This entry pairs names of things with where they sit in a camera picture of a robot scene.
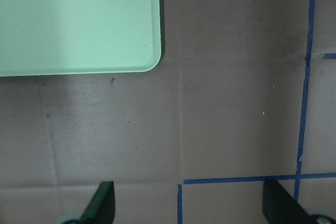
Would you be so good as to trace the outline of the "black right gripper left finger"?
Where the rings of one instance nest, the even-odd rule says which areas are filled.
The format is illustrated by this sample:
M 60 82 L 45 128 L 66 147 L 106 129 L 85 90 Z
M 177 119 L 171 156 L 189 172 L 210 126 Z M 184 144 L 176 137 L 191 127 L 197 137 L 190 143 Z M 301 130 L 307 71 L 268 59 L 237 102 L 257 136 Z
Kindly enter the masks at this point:
M 79 218 L 79 223 L 112 224 L 115 214 L 114 183 L 101 182 Z

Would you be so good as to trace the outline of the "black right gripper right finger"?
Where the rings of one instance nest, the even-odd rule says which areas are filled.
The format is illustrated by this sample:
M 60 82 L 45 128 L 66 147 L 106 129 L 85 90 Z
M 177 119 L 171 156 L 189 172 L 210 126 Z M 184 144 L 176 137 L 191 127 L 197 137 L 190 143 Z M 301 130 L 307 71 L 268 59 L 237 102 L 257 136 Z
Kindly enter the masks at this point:
M 263 214 L 268 223 L 314 223 L 277 180 L 266 179 L 262 190 Z

